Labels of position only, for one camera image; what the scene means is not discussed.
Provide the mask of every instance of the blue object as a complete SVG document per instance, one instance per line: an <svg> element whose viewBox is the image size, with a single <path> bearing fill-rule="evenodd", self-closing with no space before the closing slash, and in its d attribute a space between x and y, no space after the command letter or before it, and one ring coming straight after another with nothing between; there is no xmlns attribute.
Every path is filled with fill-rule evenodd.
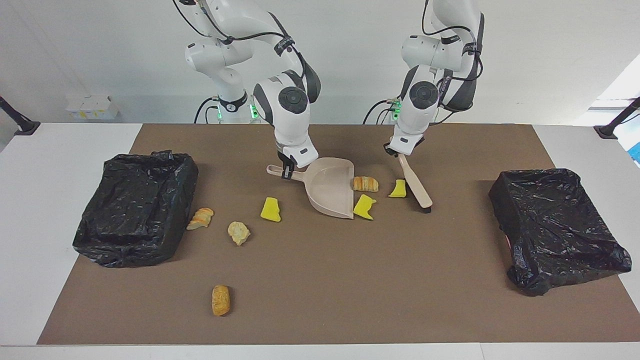
<svg viewBox="0 0 640 360"><path fill-rule="evenodd" d="M637 143L635 146L633 146L631 149L629 149L628 153L629 155L631 155L631 157L634 160L640 163L640 142Z"/></svg>

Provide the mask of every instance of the green light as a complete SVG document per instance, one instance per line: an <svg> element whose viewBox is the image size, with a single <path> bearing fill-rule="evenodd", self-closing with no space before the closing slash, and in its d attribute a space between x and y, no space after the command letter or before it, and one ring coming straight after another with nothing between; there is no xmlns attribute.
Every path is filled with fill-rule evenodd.
<svg viewBox="0 0 640 360"><path fill-rule="evenodd" d="M256 110L253 104L249 104L249 109L251 110L251 117L254 119L258 118L258 110Z"/></svg>

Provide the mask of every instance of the black garbage bag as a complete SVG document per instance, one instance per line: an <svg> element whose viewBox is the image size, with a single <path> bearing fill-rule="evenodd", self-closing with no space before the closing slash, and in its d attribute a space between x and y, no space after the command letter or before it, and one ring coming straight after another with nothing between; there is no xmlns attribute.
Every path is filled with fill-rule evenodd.
<svg viewBox="0 0 640 360"><path fill-rule="evenodd" d="M189 221L197 178L191 156L171 151L105 161L74 249L108 268L150 266L171 258Z"/></svg>
<svg viewBox="0 0 640 360"><path fill-rule="evenodd" d="M505 171L489 197L511 245L507 275L526 294L631 271L575 172Z"/></svg>

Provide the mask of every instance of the black stand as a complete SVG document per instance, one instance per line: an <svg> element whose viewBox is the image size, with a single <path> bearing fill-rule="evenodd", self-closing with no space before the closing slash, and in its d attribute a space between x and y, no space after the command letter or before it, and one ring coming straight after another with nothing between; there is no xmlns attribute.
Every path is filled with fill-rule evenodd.
<svg viewBox="0 0 640 360"><path fill-rule="evenodd" d="M0 108L4 110L16 124L18 124L18 130L14 133L15 135L31 135L33 134L38 126L40 126L39 121L31 121L29 118L19 113L16 109L12 108L8 102L6 102L0 96Z"/></svg>
<svg viewBox="0 0 640 360"><path fill-rule="evenodd" d="M622 110L620 115L618 115L609 125L605 126L594 126L593 128L596 130L596 133L600 135L603 139L612 139L617 140L618 137L613 135L613 131L616 129L616 126L622 124L631 114L636 112L640 108L640 97L638 97L631 105L627 106L626 109Z"/></svg>

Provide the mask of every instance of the yellow sponge piece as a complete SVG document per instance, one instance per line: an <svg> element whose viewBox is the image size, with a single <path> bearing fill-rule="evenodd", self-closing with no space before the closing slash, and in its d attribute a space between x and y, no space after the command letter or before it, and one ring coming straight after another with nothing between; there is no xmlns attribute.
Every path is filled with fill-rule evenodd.
<svg viewBox="0 0 640 360"><path fill-rule="evenodd" d="M371 206L376 202L374 199L362 194L360 200L358 200L358 204L353 208L353 213L365 219L373 220L373 217L369 215L369 210L371 210Z"/></svg>
<svg viewBox="0 0 640 360"><path fill-rule="evenodd" d="M389 197L406 197L406 181L396 180L396 188L389 194Z"/></svg>
<svg viewBox="0 0 640 360"><path fill-rule="evenodd" d="M280 222L280 207L278 207L278 199L274 197L268 197L264 201L264 207L262 207L262 213L260 217L266 220Z"/></svg>

